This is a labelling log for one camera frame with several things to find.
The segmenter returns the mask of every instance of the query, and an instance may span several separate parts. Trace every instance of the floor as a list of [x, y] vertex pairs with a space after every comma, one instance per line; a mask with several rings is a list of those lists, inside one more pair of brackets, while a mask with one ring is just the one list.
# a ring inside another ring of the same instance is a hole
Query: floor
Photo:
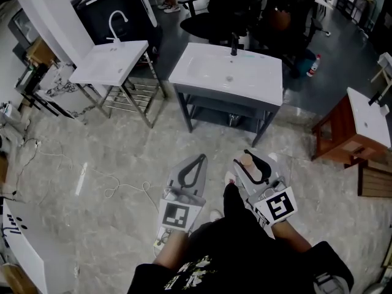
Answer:
[[[357, 197], [356, 167], [344, 170], [339, 164], [309, 160], [314, 139], [299, 124], [313, 116], [285, 106], [256, 148], [271, 153], [293, 187], [299, 211], [290, 222], [311, 244], [328, 241], [355, 277], [353, 293], [361, 293], [379, 276], [391, 235], [392, 201]], [[105, 119], [92, 110], [88, 119], [84, 126], [34, 110], [28, 137], [42, 144], [36, 150], [30, 140], [11, 156], [4, 191], [17, 188], [18, 200], [39, 205], [45, 226], [73, 247], [80, 267], [75, 293], [126, 293], [135, 267], [154, 259], [157, 213], [144, 193], [128, 186], [105, 198], [105, 189], [117, 183], [99, 172], [139, 188], [150, 182], [148, 193], [158, 204], [170, 169], [187, 156], [207, 154], [207, 204], [200, 225], [212, 209], [222, 210], [230, 157], [249, 148], [254, 136], [203, 122], [190, 134], [176, 101], [164, 105], [151, 130], [124, 111]], [[47, 155], [61, 153], [72, 161]], [[85, 180], [76, 195], [85, 163]]]

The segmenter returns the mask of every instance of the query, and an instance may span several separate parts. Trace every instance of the stainless steel frame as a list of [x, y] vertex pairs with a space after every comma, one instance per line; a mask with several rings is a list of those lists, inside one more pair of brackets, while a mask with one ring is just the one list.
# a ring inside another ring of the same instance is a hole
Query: stainless steel frame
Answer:
[[162, 96], [166, 99], [167, 94], [165, 92], [162, 83], [158, 79], [153, 64], [151, 60], [145, 52], [143, 54], [146, 61], [148, 63], [151, 73], [156, 80], [155, 85], [144, 85], [144, 84], [133, 84], [129, 77], [125, 80], [125, 82], [120, 86], [111, 86], [106, 94], [106, 96], [102, 99], [102, 101], [98, 104], [92, 99], [86, 91], [79, 85], [79, 88], [82, 92], [87, 96], [88, 99], [94, 101], [97, 108], [106, 116], [110, 117], [110, 115], [102, 109], [102, 107], [108, 107], [113, 109], [119, 109], [129, 112], [137, 112], [140, 114], [142, 120], [146, 123], [149, 128], [153, 128], [153, 125], [147, 118], [147, 112], [158, 93], [159, 89], [162, 92]]

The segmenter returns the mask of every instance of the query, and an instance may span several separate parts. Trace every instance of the brown wooden stand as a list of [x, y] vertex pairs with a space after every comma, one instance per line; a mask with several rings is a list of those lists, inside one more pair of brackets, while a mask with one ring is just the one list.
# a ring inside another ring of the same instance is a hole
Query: brown wooden stand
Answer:
[[317, 138], [317, 158], [342, 162], [345, 168], [383, 153], [386, 146], [357, 134], [348, 95], [317, 123], [312, 133]]

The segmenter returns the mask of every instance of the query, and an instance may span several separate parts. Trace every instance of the white ceramic sink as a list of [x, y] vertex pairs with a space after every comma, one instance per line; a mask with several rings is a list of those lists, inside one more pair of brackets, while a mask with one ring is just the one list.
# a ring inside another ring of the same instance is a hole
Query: white ceramic sink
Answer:
[[169, 81], [282, 105], [282, 61], [250, 51], [230, 52], [229, 47], [190, 42]]
[[96, 45], [78, 65], [69, 81], [121, 86], [147, 48], [147, 40]]
[[380, 106], [377, 103], [370, 106], [370, 99], [352, 88], [347, 88], [347, 94], [353, 111], [356, 132], [390, 148], [390, 132], [386, 118], [381, 114]]

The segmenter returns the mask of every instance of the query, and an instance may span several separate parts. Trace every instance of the faucet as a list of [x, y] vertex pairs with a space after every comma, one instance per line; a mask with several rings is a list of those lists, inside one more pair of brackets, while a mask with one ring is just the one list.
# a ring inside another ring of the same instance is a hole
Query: faucet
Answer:
[[113, 27], [111, 26], [111, 19], [113, 18], [113, 15], [116, 14], [116, 13], [120, 13], [120, 14], [122, 15], [122, 17], [124, 18], [124, 21], [125, 21], [126, 23], [128, 22], [128, 19], [126, 18], [126, 16], [123, 14], [122, 11], [119, 11], [119, 10], [114, 11], [114, 12], [110, 15], [110, 17], [109, 17], [109, 28], [110, 28], [111, 33], [113, 34], [113, 36], [114, 36], [115, 38], [106, 37], [106, 39], [109, 39], [109, 40], [112, 40], [112, 41], [115, 42], [115, 43], [118, 43], [118, 42], [120, 42], [120, 40], [118, 39], [118, 37], [117, 37], [117, 35], [116, 35], [116, 33], [115, 33]]
[[232, 56], [236, 56], [237, 55], [237, 49], [238, 49], [239, 37], [238, 37], [238, 35], [235, 32], [233, 32], [232, 35], [233, 35], [233, 39], [232, 39], [232, 53], [231, 53], [231, 55]]

